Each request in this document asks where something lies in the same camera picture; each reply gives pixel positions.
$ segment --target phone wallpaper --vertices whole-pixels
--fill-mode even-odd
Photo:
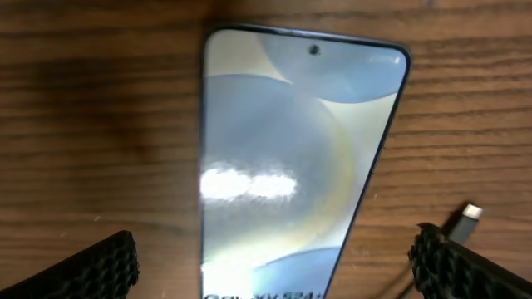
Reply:
[[[204,58],[203,298],[323,297],[406,58],[229,29]]]

